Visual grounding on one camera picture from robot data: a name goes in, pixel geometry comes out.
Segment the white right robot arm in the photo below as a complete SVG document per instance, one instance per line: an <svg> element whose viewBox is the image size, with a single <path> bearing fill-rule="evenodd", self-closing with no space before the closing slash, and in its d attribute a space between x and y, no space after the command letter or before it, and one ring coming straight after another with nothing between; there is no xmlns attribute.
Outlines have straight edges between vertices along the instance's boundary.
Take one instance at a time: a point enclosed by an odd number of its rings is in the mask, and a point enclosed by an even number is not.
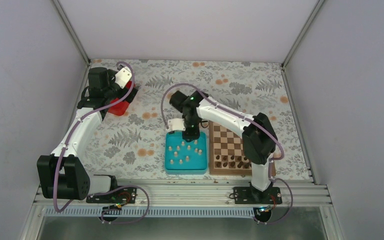
<svg viewBox="0 0 384 240"><path fill-rule="evenodd" d="M200 136L199 124L209 120L235 133L242 139L243 152L251 162L251 198L258 204L270 197L270 160L279 146L278 138L268 117L239 112L219 103L206 93L198 90L187 96L176 91L169 99L169 104L182 114L168 121L169 131L181 131L186 142L197 140Z"/></svg>

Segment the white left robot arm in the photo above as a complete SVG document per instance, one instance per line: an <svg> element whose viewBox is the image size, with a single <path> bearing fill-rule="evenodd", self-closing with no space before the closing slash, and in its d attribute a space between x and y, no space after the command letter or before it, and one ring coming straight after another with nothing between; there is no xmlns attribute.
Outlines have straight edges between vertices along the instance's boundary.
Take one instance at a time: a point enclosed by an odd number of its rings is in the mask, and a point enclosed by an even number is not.
<svg viewBox="0 0 384 240"><path fill-rule="evenodd" d="M116 102L130 104L138 89L132 83L133 71L125 63L116 70L93 67L88 86L77 103L75 119L59 145L37 160L42 194L46 199L83 200L98 194L111 203L119 197L115 177L92 174L82 164L86 149L97 127Z"/></svg>

